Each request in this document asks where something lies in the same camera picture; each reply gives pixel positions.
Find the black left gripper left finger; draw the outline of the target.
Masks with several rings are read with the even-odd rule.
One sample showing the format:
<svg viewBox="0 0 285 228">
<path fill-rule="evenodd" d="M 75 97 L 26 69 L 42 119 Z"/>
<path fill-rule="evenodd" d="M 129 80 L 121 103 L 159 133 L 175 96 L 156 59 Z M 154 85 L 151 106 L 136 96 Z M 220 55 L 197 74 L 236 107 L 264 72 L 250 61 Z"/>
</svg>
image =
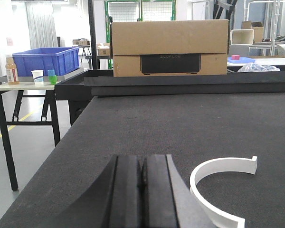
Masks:
<svg viewBox="0 0 285 228">
<path fill-rule="evenodd" d="M 135 155 L 114 155 L 114 179 L 105 228 L 140 228 L 141 166 Z"/>
</svg>

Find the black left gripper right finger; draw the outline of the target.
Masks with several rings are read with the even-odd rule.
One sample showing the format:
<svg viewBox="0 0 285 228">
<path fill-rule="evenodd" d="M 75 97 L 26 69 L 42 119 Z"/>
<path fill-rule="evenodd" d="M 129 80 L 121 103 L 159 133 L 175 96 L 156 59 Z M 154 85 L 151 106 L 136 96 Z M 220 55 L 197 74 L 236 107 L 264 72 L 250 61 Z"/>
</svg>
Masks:
<svg viewBox="0 0 285 228">
<path fill-rule="evenodd" d="M 145 228 L 212 228 L 178 173 L 170 154 L 153 154 L 142 166 Z"/>
</svg>

